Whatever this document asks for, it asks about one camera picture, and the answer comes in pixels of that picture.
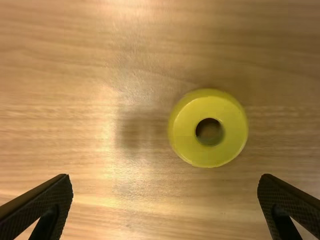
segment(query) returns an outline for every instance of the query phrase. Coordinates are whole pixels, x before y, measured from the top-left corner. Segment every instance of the yellow foam block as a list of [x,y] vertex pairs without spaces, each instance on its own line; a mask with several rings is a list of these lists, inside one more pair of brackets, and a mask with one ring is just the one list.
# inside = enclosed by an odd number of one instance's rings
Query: yellow foam block
[[[221,140],[203,144],[196,128],[204,119],[217,120],[222,127]],[[174,107],[168,124],[168,137],[176,154],[200,168],[222,166],[244,148],[248,138],[248,120],[241,104],[231,95],[216,89],[198,89],[186,94]]]

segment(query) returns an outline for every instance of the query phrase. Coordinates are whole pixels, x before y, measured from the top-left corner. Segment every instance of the ring hole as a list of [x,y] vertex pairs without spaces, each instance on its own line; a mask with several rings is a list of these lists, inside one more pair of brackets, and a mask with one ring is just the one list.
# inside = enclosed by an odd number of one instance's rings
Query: ring hole
[[214,118],[205,118],[201,120],[195,128],[195,136],[203,145],[214,146],[223,139],[223,127],[221,123]]

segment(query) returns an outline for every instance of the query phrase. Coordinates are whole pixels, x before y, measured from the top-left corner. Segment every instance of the wooden table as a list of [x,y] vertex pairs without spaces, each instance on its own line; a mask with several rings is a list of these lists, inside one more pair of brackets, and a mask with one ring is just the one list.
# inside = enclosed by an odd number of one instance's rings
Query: wooden table
[[[64,240],[271,239],[263,173],[320,198],[319,22],[319,0],[0,0],[0,204],[68,173]],[[215,169],[166,133],[203,87],[250,124]]]

